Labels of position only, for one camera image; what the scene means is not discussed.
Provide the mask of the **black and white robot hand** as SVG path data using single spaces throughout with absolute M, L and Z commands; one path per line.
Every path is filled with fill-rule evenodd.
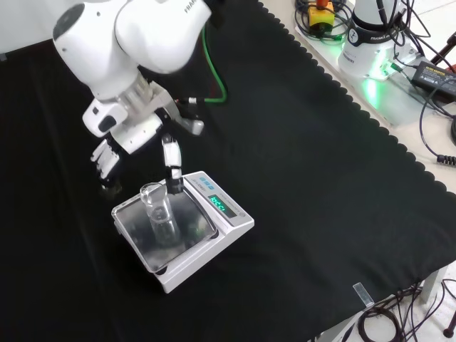
M 154 99 L 139 116 L 117 103 L 95 99 L 83 114 L 90 133 L 101 139 L 90 161 L 95 165 L 102 191 L 116 192 L 121 163 L 153 140 L 165 123 L 180 117 L 175 100 Z

